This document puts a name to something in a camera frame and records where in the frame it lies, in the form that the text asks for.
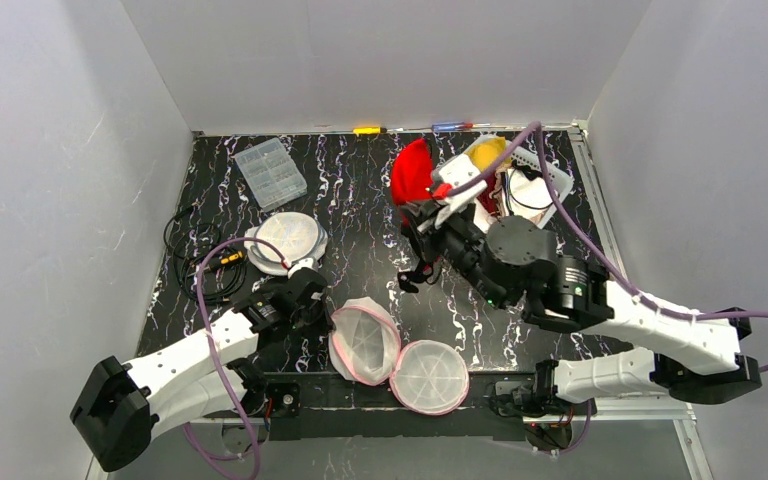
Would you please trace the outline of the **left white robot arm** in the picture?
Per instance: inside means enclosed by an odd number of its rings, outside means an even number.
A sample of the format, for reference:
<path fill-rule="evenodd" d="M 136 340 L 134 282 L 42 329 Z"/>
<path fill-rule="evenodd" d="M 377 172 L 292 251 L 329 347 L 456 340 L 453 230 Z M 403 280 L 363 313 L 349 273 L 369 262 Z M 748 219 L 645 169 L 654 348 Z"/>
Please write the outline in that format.
<path fill-rule="evenodd" d="M 206 328 L 152 354 L 91 370 L 69 415 L 99 467 L 115 472 L 157 437 L 199 417 L 272 400 L 262 361 L 290 338 L 331 321 L 326 278 L 296 266 L 287 280 L 252 293 Z"/>

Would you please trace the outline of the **white mesh bag blue zipper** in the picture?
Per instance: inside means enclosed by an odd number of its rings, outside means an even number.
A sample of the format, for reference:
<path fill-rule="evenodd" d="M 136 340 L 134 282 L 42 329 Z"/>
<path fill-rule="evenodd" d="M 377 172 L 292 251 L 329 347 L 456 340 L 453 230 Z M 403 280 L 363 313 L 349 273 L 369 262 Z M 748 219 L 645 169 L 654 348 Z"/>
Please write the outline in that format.
<path fill-rule="evenodd" d="M 307 258 L 318 261 L 325 254 L 329 240 L 317 220 L 299 212 L 275 213 L 259 226 L 247 230 L 245 237 L 266 241 L 276 247 L 288 266 Z M 249 261 L 264 274 L 286 276 L 288 271 L 279 256 L 260 241 L 243 243 Z"/>

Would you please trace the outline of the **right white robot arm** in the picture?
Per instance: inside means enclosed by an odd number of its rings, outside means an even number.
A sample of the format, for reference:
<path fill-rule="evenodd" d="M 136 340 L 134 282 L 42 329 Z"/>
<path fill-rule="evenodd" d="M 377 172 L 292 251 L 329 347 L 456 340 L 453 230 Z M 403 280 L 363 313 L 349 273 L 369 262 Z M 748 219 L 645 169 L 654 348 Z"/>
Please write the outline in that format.
<path fill-rule="evenodd" d="M 527 324 L 631 344 L 605 357 L 538 363 L 533 379 L 511 394 L 531 415 L 624 394 L 717 405 L 762 384 L 758 362 L 739 350 L 751 325 L 736 311 L 714 320 L 688 310 L 671 317 L 651 298 L 626 292 L 605 268 L 559 254 L 555 235 L 522 217 L 505 217 L 484 229 L 474 223 L 472 208 L 455 213 L 425 200 L 399 211 L 402 233 L 420 260 L 415 270 L 401 274 L 404 290 L 416 292 L 443 260 L 490 306 L 520 306 Z"/>

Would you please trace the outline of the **bright red black bra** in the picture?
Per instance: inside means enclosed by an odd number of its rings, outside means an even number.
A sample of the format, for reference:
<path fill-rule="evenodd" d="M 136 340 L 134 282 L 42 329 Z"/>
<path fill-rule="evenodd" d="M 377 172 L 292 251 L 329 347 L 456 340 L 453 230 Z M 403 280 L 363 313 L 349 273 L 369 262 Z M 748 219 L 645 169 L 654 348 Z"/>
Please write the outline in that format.
<path fill-rule="evenodd" d="M 400 233 L 408 239 L 418 258 L 412 270 L 400 271 L 397 281 L 406 293 L 418 293 L 418 285 L 427 283 L 434 274 L 439 254 L 432 249 L 427 232 L 419 227 L 434 212 L 431 196 L 432 160 L 427 142 L 420 138 L 408 144 L 392 167 L 390 192 L 400 219 Z"/>

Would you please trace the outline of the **white mesh bag pink zipper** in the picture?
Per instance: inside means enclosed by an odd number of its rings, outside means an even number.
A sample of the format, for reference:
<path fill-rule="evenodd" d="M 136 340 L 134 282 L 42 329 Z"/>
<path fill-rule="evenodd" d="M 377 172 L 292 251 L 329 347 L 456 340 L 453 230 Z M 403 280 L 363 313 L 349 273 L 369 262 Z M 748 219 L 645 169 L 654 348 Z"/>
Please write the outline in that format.
<path fill-rule="evenodd" d="M 346 380 L 388 384 L 408 410 L 441 416 L 469 393 L 469 370 L 451 346 L 434 340 L 402 343 L 395 319 L 369 297 L 350 299 L 331 314 L 329 357 Z"/>

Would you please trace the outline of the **white bra black trim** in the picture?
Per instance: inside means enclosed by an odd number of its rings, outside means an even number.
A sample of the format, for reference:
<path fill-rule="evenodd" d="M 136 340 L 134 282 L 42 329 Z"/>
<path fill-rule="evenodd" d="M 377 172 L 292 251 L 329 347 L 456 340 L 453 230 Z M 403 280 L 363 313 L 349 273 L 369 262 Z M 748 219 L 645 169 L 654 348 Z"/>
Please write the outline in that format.
<path fill-rule="evenodd" d="M 539 173 L 509 169 L 501 177 L 501 201 L 507 214 L 538 224 L 549 213 L 549 189 Z"/>

